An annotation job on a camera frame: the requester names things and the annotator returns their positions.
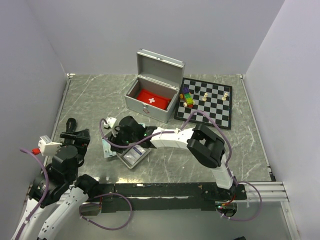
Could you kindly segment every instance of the white connector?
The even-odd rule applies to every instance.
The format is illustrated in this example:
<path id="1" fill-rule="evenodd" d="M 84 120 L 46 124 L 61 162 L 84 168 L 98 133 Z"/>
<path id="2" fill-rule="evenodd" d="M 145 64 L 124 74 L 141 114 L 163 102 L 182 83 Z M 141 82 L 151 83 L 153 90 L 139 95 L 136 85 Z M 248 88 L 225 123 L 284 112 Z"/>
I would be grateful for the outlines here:
<path id="1" fill-rule="evenodd" d="M 61 145 L 62 143 L 60 142 L 51 141 L 51 139 L 47 135 L 41 136 L 38 143 L 38 147 L 42 156 L 56 155 Z"/>
<path id="2" fill-rule="evenodd" d="M 113 128 L 115 123 L 116 123 L 117 119 L 114 118 L 114 117 L 109 117 L 107 120 L 106 120 L 106 123 L 103 123 L 103 126 L 106 128 L 106 129 L 109 129 L 109 128 Z"/>

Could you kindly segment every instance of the open lid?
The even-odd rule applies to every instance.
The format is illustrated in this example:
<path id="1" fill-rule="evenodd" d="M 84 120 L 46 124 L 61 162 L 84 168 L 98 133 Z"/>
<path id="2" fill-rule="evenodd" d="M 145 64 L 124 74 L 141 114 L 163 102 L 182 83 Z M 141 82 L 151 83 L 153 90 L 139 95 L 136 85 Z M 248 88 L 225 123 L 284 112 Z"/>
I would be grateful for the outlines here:
<path id="1" fill-rule="evenodd" d="M 144 78 L 180 88 L 185 63 L 171 57 L 140 49 L 136 53 L 138 74 Z"/>

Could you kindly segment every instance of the red first aid kit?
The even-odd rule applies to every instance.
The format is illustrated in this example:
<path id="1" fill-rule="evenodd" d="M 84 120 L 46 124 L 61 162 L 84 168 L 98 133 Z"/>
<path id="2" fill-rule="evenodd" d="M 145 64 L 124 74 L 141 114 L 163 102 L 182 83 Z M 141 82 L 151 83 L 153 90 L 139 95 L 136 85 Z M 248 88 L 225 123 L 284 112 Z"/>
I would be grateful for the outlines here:
<path id="1" fill-rule="evenodd" d="M 144 102 L 146 104 L 150 104 L 154 107 L 157 107 L 159 109 L 166 110 L 171 99 L 166 98 L 163 96 L 159 96 L 153 92 L 147 91 L 145 89 L 142 89 L 139 93 L 138 97 L 136 98 L 141 102 Z"/>

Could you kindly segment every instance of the white wall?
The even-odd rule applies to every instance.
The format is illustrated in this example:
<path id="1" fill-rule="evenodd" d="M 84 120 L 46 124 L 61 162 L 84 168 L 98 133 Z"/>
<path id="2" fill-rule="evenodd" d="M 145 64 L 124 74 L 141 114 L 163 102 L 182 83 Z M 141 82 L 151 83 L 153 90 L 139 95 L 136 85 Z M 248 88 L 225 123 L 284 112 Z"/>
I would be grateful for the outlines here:
<path id="1" fill-rule="evenodd" d="M 319 239 L 320 1 L 286 0 L 245 78 L 275 177 L 302 239 Z"/>
<path id="2" fill-rule="evenodd" d="M 66 76 L 24 0 L 0 7 L 0 239 L 17 227 L 29 183 L 40 167 L 19 147 L 50 135 Z"/>
<path id="3" fill-rule="evenodd" d="M 186 73 L 245 73 L 284 0 L 27 0 L 66 73 L 134 74 L 139 48 Z"/>

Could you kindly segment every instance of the box latch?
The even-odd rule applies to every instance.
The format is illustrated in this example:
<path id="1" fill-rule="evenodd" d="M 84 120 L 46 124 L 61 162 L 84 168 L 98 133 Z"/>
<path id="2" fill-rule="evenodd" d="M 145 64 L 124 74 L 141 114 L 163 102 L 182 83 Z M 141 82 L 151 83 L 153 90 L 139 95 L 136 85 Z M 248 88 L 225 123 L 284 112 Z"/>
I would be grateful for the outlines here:
<path id="1" fill-rule="evenodd" d="M 143 105 L 143 111 L 146 113 L 146 114 L 148 114 L 148 113 L 150 113 L 148 110 L 147 110 L 147 108 L 148 108 L 148 104 L 142 104 Z"/>

